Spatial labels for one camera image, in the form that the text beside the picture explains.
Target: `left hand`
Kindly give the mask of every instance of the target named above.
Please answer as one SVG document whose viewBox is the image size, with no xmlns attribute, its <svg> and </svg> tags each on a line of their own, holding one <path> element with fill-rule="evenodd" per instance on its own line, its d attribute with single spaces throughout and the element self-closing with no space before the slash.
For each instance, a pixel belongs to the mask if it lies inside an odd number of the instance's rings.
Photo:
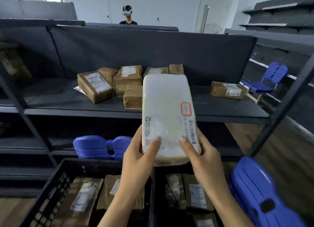
<svg viewBox="0 0 314 227">
<path fill-rule="evenodd" d="M 142 125 L 138 128 L 123 156 L 119 191 L 133 194 L 136 197 L 139 195 L 153 169 L 160 144 L 161 137 L 157 137 L 151 142 L 147 152 L 141 154 Z"/>
</svg>

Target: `neck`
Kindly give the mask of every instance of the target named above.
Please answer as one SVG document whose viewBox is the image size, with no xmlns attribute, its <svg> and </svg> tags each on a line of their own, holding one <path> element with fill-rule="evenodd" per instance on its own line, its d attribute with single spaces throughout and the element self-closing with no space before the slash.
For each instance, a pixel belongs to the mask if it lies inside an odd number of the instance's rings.
<svg viewBox="0 0 314 227">
<path fill-rule="evenodd" d="M 132 22 L 131 16 L 130 16 L 130 17 L 126 17 L 126 22 L 127 22 L 127 23 L 131 23 L 131 22 Z"/>
</svg>

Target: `finger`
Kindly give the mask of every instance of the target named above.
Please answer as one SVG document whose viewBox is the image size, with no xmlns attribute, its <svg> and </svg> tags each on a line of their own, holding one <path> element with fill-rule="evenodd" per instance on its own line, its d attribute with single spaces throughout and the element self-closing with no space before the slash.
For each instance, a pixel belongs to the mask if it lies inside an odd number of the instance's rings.
<svg viewBox="0 0 314 227">
<path fill-rule="evenodd" d="M 193 145 L 185 136 L 182 136 L 179 139 L 179 144 L 180 147 L 183 149 L 183 152 L 190 158 L 191 161 L 199 157 L 199 154 L 196 152 Z"/>
<path fill-rule="evenodd" d="M 148 147 L 148 150 L 144 154 L 143 158 L 146 159 L 148 162 L 153 163 L 155 160 L 155 157 L 160 149 L 161 145 L 161 137 L 157 137 L 154 139 L 153 142 Z"/>
<path fill-rule="evenodd" d="M 208 139 L 205 137 L 205 135 L 201 132 L 201 130 L 198 127 L 196 127 L 196 135 L 198 138 L 198 142 L 200 143 L 204 152 L 214 149 L 214 146 L 211 145 L 211 143 L 208 141 Z"/>
<path fill-rule="evenodd" d="M 141 141 L 142 141 L 142 125 L 140 125 L 139 128 L 136 130 L 136 133 L 134 134 L 129 147 L 136 151 L 139 151 Z"/>
</svg>

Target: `person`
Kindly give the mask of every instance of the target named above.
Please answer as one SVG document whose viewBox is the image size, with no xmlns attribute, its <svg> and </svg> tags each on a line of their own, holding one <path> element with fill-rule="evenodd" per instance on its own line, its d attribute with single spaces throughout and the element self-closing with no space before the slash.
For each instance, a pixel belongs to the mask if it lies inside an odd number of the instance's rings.
<svg viewBox="0 0 314 227">
<path fill-rule="evenodd" d="M 233 198 L 225 178 L 221 157 L 202 132 L 197 136 L 203 154 L 199 155 L 186 137 L 179 140 L 180 147 L 190 158 L 198 182 L 214 204 L 225 227 L 254 227 Z M 136 198 L 144 187 L 159 151 L 161 138 L 151 142 L 147 152 L 140 153 L 142 126 L 125 151 L 119 189 L 98 227 L 125 227 L 128 223 Z"/>
<path fill-rule="evenodd" d="M 133 13 L 132 7 L 127 5 L 123 6 L 122 13 L 125 16 L 126 20 L 121 21 L 120 24 L 137 24 L 135 21 L 132 20 L 131 14 Z"/>
</svg>

